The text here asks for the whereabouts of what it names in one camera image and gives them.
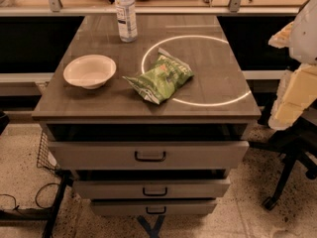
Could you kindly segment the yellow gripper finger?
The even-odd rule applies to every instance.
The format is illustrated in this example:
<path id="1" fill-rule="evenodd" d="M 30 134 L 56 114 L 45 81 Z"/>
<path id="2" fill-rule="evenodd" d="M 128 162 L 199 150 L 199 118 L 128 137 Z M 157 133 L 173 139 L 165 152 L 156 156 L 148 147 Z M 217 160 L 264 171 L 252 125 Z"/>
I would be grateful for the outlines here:
<path id="1" fill-rule="evenodd" d="M 317 66 L 303 63 L 295 72 L 286 72 L 276 95 L 268 126 L 285 130 L 317 99 Z"/>
<path id="2" fill-rule="evenodd" d="M 285 27 L 283 27 L 276 34 L 272 35 L 268 40 L 268 44 L 272 47 L 282 49 L 289 47 L 289 36 L 292 29 L 293 23 L 290 22 Z"/>

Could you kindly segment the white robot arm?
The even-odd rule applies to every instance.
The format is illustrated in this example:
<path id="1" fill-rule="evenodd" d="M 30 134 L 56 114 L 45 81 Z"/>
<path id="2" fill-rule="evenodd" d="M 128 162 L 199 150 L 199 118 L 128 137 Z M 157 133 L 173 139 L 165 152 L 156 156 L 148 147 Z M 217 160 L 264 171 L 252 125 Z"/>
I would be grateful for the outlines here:
<path id="1" fill-rule="evenodd" d="M 279 82 L 268 126 L 285 130 L 317 99 L 317 0 L 305 2 L 295 19 L 268 41 L 275 48 L 288 48 L 289 56 L 300 62 Z"/>

